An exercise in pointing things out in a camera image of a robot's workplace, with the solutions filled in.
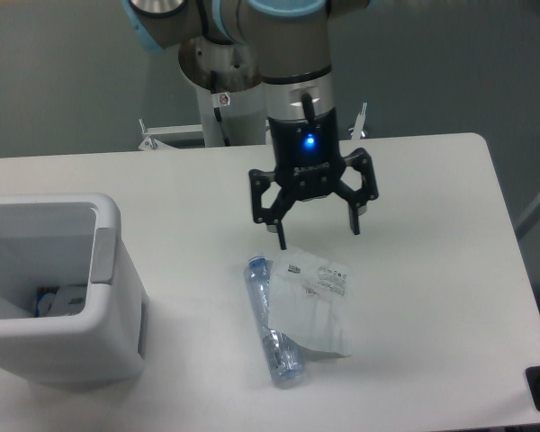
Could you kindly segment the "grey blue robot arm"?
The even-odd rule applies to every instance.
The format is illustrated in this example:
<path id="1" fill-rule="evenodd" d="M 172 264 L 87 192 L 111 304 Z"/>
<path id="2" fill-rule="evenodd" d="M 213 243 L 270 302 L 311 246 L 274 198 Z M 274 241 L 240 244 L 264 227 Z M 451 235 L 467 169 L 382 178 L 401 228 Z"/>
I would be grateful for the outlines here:
<path id="1" fill-rule="evenodd" d="M 350 229 L 378 198 L 373 162 L 363 148 L 340 152 L 333 95 L 329 19 L 366 1 L 125 1 L 147 50 L 204 37 L 255 56 L 265 91 L 275 168 L 248 173 L 254 222 L 286 246 L 283 219 L 297 202 L 336 194 L 348 205 Z"/>

